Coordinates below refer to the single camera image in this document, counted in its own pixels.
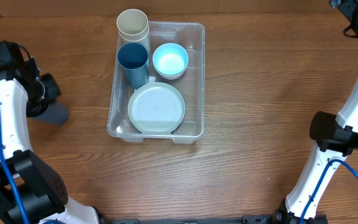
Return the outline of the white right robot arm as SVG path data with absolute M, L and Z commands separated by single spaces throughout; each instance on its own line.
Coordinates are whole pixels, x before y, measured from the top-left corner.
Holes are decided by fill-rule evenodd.
M 358 39 L 358 0 L 330 1 L 349 21 L 343 33 Z M 317 112 L 310 125 L 314 144 L 307 163 L 294 189 L 264 223 L 327 223 L 316 214 L 321 197 L 340 166 L 346 167 L 357 179 L 358 173 L 345 160 L 358 149 L 358 80 L 338 114 Z

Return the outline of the grey bowl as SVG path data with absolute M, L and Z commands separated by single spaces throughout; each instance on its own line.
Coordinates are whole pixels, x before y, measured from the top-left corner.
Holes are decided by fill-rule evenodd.
M 173 75 L 169 75 L 169 74 L 166 74 L 166 73 L 163 73 L 163 72 L 160 72 L 157 70 L 157 73 L 164 79 L 167 79 L 167 80 L 175 80 L 175 79 L 178 79 L 180 78 L 183 74 L 184 74 L 184 70 L 179 72 L 179 73 L 176 73 L 176 74 L 173 74 Z

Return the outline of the dark blue cup front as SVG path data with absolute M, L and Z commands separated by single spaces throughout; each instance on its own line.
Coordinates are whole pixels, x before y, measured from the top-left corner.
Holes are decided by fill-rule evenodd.
M 62 126 L 69 117 L 68 109 L 60 102 L 55 101 L 48 105 L 47 109 L 40 115 L 34 117 L 39 121 L 43 121 L 55 126 Z

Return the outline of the grey plate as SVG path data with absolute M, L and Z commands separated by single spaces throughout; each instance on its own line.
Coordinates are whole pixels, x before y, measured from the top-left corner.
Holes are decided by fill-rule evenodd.
M 173 86 L 154 82 L 138 88 L 129 100 L 128 115 L 142 133 L 170 133 L 185 117 L 185 101 Z

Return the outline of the dark blue cup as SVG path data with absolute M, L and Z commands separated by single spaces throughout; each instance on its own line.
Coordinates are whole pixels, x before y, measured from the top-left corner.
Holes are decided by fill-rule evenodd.
M 55 126 L 62 126 L 69 117 L 68 109 L 60 102 L 55 101 L 48 105 L 47 109 L 40 115 L 34 117 L 39 121 L 43 121 Z
M 149 54 L 142 44 L 137 42 L 124 44 L 117 53 L 117 60 L 133 89 L 148 84 Z

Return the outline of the light blue bowl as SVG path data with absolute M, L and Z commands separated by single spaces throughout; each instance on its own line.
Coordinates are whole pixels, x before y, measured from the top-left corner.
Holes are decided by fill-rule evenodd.
M 189 55 L 181 45 L 167 43 L 157 47 L 152 62 L 156 71 L 173 75 L 187 69 Z

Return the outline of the beige cup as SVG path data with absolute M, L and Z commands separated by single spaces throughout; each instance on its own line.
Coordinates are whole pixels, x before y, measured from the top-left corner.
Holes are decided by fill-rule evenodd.
M 145 30 L 137 35 L 126 35 L 122 32 L 119 32 L 120 38 L 124 43 L 138 43 L 142 44 L 148 53 L 150 53 L 150 38 L 149 38 L 149 26 L 146 26 Z
M 117 17 L 117 28 L 124 40 L 137 42 L 149 33 L 149 20 L 146 14 L 138 9 L 128 9 Z

